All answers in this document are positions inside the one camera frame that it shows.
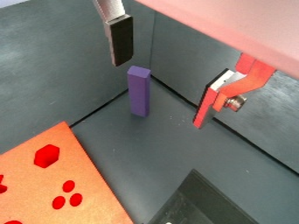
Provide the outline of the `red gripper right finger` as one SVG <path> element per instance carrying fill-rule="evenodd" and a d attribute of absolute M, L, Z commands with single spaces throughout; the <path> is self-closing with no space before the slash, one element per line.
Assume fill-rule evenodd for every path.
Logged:
<path fill-rule="evenodd" d="M 192 123 L 201 128 L 223 108 L 237 112 L 245 103 L 243 94 L 261 88 L 276 69 L 241 53 L 236 71 L 225 69 L 205 86 Z"/>

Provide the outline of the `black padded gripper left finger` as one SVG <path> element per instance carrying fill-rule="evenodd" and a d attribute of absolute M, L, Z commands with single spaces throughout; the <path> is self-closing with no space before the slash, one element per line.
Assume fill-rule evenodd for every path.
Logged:
<path fill-rule="evenodd" d="M 119 67 L 133 56 L 133 18 L 121 0 L 92 0 L 107 34 L 112 64 Z"/>

